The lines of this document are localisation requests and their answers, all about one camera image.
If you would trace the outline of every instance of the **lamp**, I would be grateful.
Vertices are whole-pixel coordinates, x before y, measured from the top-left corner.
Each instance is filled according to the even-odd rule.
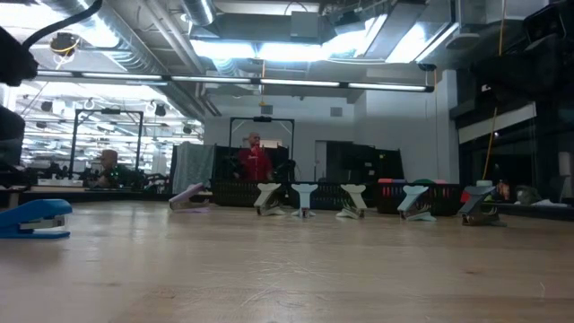
[[[190,135],[192,131],[192,128],[189,124],[184,124],[183,125],[183,133],[186,135]]]
[[[42,104],[39,105],[39,108],[44,112],[51,112],[52,106],[52,101],[43,101]]]
[[[165,104],[157,103],[155,105],[155,115],[158,117],[165,117]]]

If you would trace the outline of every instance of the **metal frame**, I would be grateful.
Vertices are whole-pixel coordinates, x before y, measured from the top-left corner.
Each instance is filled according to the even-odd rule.
[[[86,113],[95,113],[95,112],[104,112],[104,111],[109,111],[109,109],[77,109],[75,111],[75,117],[74,117],[74,133],[72,135],[72,151],[70,152],[70,167],[69,167],[69,171],[70,174],[68,175],[69,179],[72,179],[72,176],[74,174],[74,157],[75,157],[75,142],[78,136],[78,126],[80,126],[83,122],[79,122],[79,117],[80,114],[83,112]],[[140,166],[140,150],[142,148],[142,129],[144,128],[144,113],[142,111],[119,111],[118,114],[121,113],[134,113],[140,116],[140,123],[139,123],[139,127],[138,127],[138,131],[137,131],[137,150],[135,152],[135,171],[138,171],[139,166]]]
[[[287,121],[287,122],[291,122],[291,147],[289,147],[289,149],[291,150],[291,159],[293,159],[293,151],[294,151],[294,145],[295,145],[295,119],[288,119],[288,118],[265,118],[265,121],[262,121],[262,119],[260,119],[261,117],[253,117],[253,118],[243,118],[243,117],[231,117],[230,118],[230,142],[228,147],[231,148],[231,139],[233,137],[233,121],[235,120],[251,120],[253,122],[273,122],[273,121]]]

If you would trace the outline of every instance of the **fluorescent light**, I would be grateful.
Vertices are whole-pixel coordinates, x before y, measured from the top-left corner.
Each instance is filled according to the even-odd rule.
[[[304,80],[261,79],[261,84],[339,87],[339,82],[304,81]]]
[[[155,81],[126,81],[127,85],[147,85],[147,86],[167,86],[167,82],[155,82]]]
[[[255,50],[249,42],[191,40],[191,46],[200,57],[215,59],[255,57]]]
[[[92,78],[108,78],[108,79],[118,79],[118,80],[161,80],[161,75],[142,75],[142,74],[125,74],[125,73],[92,73],[84,72],[82,73],[84,77]]]
[[[381,28],[383,28],[383,25],[385,24],[387,17],[388,15],[385,13],[381,14],[376,19],[371,18],[365,22],[365,29],[369,31],[367,31],[367,35],[365,35],[363,42],[359,45],[359,47],[355,51],[354,55],[355,57],[365,55],[367,50],[369,50],[370,45],[373,43],[373,40],[375,40],[375,37],[377,37],[378,33],[380,32]]]
[[[418,22],[396,44],[386,63],[411,63],[426,48],[425,32]]]
[[[72,72],[65,72],[65,71],[38,71],[38,76],[74,76]]]
[[[172,76],[173,81],[205,82],[205,83],[251,83],[248,78],[241,77],[210,77],[210,76]]]
[[[62,139],[72,139],[72,134],[62,134],[62,133],[48,133],[48,132],[26,132],[24,134],[27,137],[52,137],[52,138],[62,138]],[[106,138],[106,139],[117,139],[121,142],[137,142],[137,136],[135,135],[100,135],[100,134],[78,134],[76,136],[77,139],[94,139],[94,138]],[[151,135],[142,135],[142,143],[147,142],[150,143],[154,138]],[[168,142],[182,142],[182,141],[196,141],[196,136],[155,136],[155,138],[163,141]]]
[[[417,58],[414,59],[415,62],[419,63],[420,61],[422,61],[424,58],[426,58],[430,53],[432,53],[433,50],[435,50],[443,41],[445,41],[448,36],[450,36],[450,34],[452,34],[453,32],[455,32],[458,29],[458,22],[455,22],[452,26],[450,26],[450,28],[447,29],[447,31],[445,31],[442,35],[440,35],[440,37],[435,40],[434,42],[432,42],[432,44],[430,44],[430,46],[428,46]]]
[[[265,43],[259,58],[276,62],[315,62],[329,58],[320,45]]]
[[[426,86],[420,85],[398,85],[398,84],[379,84],[379,83],[349,83],[350,89],[363,90],[389,90],[389,91],[411,91],[424,92]]]

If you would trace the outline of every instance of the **ceiling light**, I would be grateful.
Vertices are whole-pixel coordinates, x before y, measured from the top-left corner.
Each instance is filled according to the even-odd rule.
[[[304,80],[277,80],[277,79],[261,79],[261,84],[302,85],[302,86],[319,86],[319,87],[338,87],[339,86],[339,82],[304,81]]]
[[[63,71],[38,71],[38,76],[61,76],[61,77],[66,77],[66,76],[74,76],[72,74],[72,72],[63,72]]]
[[[365,22],[365,29],[368,31],[362,43],[355,51],[355,57],[365,55],[367,50],[369,50],[370,45],[373,43],[373,40],[375,40],[375,37],[377,37],[378,33],[380,32],[381,28],[383,28],[387,17],[388,15],[385,13],[381,14],[377,18],[371,18]]]
[[[143,74],[126,74],[126,73],[82,73],[84,77],[106,78],[118,80],[161,80],[161,75],[143,75]]]
[[[420,85],[399,85],[399,84],[379,84],[379,83],[349,83],[350,89],[363,89],[363,90],[388,90],[388,91],[409,91],[409,92],[425,92],[429,88]]]
[[[248,78],[241,77],[210,77],[210,76],[173,76],[173,81],[204,82],[204,83],[251,83]]]
[[[426,33],[418,22],[396,44],[386,63],[411,63],[426,48]]]
[[[424,58],[426,58],[430,53],[432,53],[432,51],[434,51],[443,41],[445,41],[448,36],[450,36],[453,32],[455,32],[458,29],[458,22],[455,22],[452,26],[450,26],[450,28],[447,29],[447,31],[445,31],[442,35],[440,35],[440,37],[433,41],[430,46],[428,46],[417,58],[415,58],[414,60],[419,63],[421,62]]]
[[[315,62],[329,58],[320,45],[265,43],[259,58],[276,62]]]
[[[190,40],[191,46],[200,57],[216,59],[253,58],[255,50],[249,42]]]

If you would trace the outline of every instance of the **pink object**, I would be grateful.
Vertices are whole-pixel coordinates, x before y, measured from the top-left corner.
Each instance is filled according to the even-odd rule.
[[[170,198],[170,203],[188,202],[189,198],[201,192],[204,189],[204,184],[191,184],[187,189],[176,196]]]

